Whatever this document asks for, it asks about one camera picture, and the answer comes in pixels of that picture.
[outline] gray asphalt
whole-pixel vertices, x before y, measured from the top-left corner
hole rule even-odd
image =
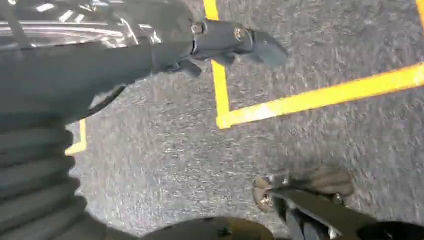
[[[201,0],[186,2],[204,15]],[[270,32],[291,55],[280,68],[230,67],[231,109],[424,61],[412,0],[218,4],[222,20]],[[201,67],[199,79],[141,80],[87,120],[88,150],[74,174],[95,216],[138,235],[200,216],[242,217],[286,235],[277,216],[254,205],[253,178],[330,164],[354,176],[351,208],[424,224],[423,88],[219,130],[211,67]]]

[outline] yellow painted line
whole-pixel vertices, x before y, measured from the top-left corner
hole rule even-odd
[[[230,128],[420,86],[424,86],[424,63],[234,110],[219,116],[217,122],[220,128]]]
[[[207,19],[219,21],[220,15],[218,13],[216,0],[204,0],[203,2]],[[213,71],[213,83],[215,85],[215,99],[218,119],[220,116],[225,116],[230,112],[230,101],[227,89],[227,74],[226,69],[223,65],[213,60],[211,62]]]
[[[65,151],[66,155],[74,155],[87,150],[87,122],[85,119],[79,121],[80,142],[75,143]]]
[[[421,25],[424,27],[424,0],[416,0],[416,7],[421,18]]]

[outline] bolt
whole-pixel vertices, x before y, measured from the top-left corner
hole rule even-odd
[[[262,200],[260,200],[260,204],[273,208],[273,201],[268,195],[263,196]]]
[[[246,36],[247,30],[246,28],[236,27],[234,30],[234,36],[240,42],[243,42],[243,39]]]
[[[203,34],[203,32],[205,31],[203,24],[201,24],[200,22],[196,22],[193,23],[193,25],[191,25],[191,32],[194,35],[200,35]]]

